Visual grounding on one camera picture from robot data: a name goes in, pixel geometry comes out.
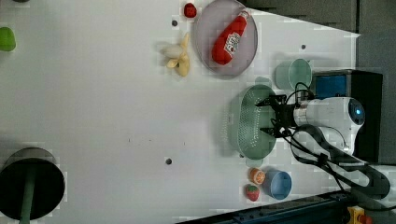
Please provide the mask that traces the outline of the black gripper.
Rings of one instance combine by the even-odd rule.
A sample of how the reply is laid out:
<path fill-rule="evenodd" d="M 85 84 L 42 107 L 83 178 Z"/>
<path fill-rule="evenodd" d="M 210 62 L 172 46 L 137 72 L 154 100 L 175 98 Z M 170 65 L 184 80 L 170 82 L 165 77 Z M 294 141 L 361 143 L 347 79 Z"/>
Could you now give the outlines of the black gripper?
<path fill-rule="evenodd" d="M 291 129 L 296 126 L 293 111 L 295 105 L 288 105 L 286 94 L 270 95 L 256 104 L 257 107 L 270 106 L 275 112 L 275 117 L 270 119 L 271 128 L 261 128 L 261 131 L 274 138 L 291 136 Z"/>

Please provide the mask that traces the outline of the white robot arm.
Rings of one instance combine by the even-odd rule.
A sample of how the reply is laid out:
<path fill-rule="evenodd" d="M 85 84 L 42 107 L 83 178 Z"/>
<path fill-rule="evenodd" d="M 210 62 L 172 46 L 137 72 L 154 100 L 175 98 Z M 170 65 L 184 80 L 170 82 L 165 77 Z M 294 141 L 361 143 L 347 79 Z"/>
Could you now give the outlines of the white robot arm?
<path fill-rule="evenodd" d="M 294 158 L 317 166 L 336 182 L 375 200 L 390 195 L 385 172 L 353 155 L 359 130 L 365 122 L 362 104 L 351 97 L 308 98 L 290 104 L 285 95 L 271 95 L 257 107 L 269 106 L 276 116 L 262 131 L 290 144 Z"/>

